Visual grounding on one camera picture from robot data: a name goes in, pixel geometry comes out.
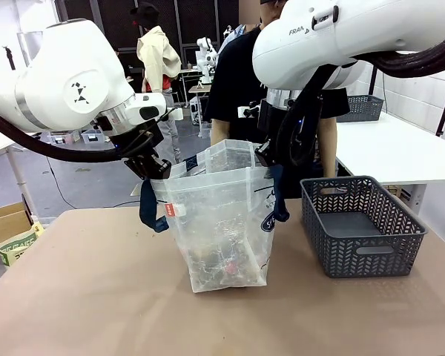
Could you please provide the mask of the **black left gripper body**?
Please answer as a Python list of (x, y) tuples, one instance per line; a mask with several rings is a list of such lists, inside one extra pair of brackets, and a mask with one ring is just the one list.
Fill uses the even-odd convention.
[(113, 161), (130, 159), (143, 168), (157, 168), (161, 162), (157, 158), (154, 147), (160, 141), (161, 134), (157, 133), (156, 127), (136, 127), (126, 133), (113, 136)]

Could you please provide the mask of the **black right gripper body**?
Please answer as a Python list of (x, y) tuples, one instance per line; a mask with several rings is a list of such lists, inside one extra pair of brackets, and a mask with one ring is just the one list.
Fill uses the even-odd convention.
[(261, 102), (258, 116), (257, 129), (259, 133), (258, 143), (263, 144), (270, 141), (270, 147), (276, 148), (277, 136), (287, 110)]

